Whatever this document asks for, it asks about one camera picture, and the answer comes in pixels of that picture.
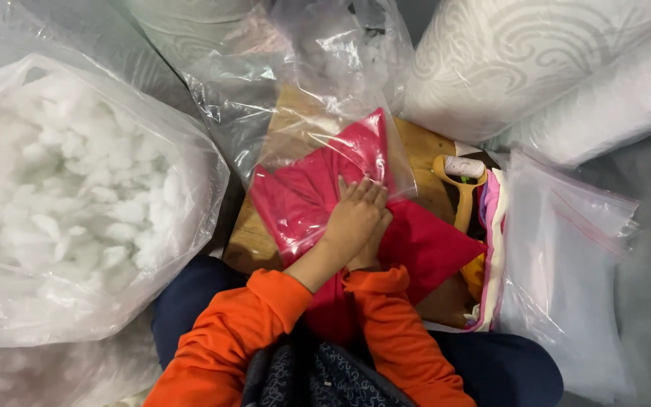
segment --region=red fabric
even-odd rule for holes
[[[249,195],[286,267],[322,235],[339,200],[339,174],[351,182],[367,172],[389,186],[385,135],[384,112],[378,109],[287,167],[269,172],[255,166]],[[413,304],[486,252],[485,245],[410,200],[392,199],[388,208],[393,222],[381,242],[379,259],[384,264],[403,264],[410,271],[406,293]],[[339,272],[315,293],[304,319],[321,339],[347,344],[358,335],[358,325],[342,277]]]

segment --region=orange sleeve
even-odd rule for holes
[[[420,407],[476,407],[408,301],[405,267],[351,272],[343,283],[353,293],[357,319],[379,373]]]
[[[180,338],[143,407],[240,405],[252,356],[290,333],[312,298],[294,278],[265,270],[246,288],[220,292]]]

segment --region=navy pants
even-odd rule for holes
[[[155,300],[152,331],[160,365],[175,355],[181,335],[218,292],[247,278],[219,259],[196,257]],[[479,407],[554,407],[564,391],[554,360],[537,343],[515,335],[429,331]]]

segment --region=yellow fabric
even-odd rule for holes
[[[484,290],[485,268],[486,254],[481,254],[461,269],[462,276],[466,280],[466,285],[469,286],[469,293],[479,302],[481,301],[481,292]]]

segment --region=yellow handle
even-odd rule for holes
[[[446,172],[443,171],[445,165],[446,159],[444,156],[437,156],[436,159],[433,160],[431,170],[433,170],[433,173],[436,174],[440,180],[448,182],[449,184],[458,188],[458,206],[456,220],[454,221],[454,227],[456,227],[460,232],[466,233],[466,231],[469,229],[469,223],[471,222],[471,211],[474,207],[474,188],[483,185],[484,182],[486,182],[486,171],[481,174],[475,185],[464,184],[450,179],[448,175],[446,175]]]

